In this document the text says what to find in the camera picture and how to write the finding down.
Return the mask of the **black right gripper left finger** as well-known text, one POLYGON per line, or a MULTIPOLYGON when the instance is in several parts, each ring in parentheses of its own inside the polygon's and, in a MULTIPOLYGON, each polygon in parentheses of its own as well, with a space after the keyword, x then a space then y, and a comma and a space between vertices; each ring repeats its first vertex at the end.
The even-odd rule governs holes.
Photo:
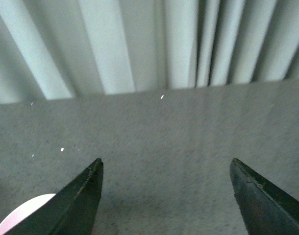
POLYGON ((90 235, 103 182, 103 162, 94 160, 53 198, 7 231, 7 235, 90 235))

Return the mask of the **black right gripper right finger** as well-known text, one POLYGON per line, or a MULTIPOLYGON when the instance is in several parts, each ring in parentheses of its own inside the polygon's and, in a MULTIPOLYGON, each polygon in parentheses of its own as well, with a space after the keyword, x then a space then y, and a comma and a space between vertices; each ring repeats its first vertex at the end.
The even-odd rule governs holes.
POLYGON ((237 158, 229 173, 249 235, 299 235, 297 199, 237 158))

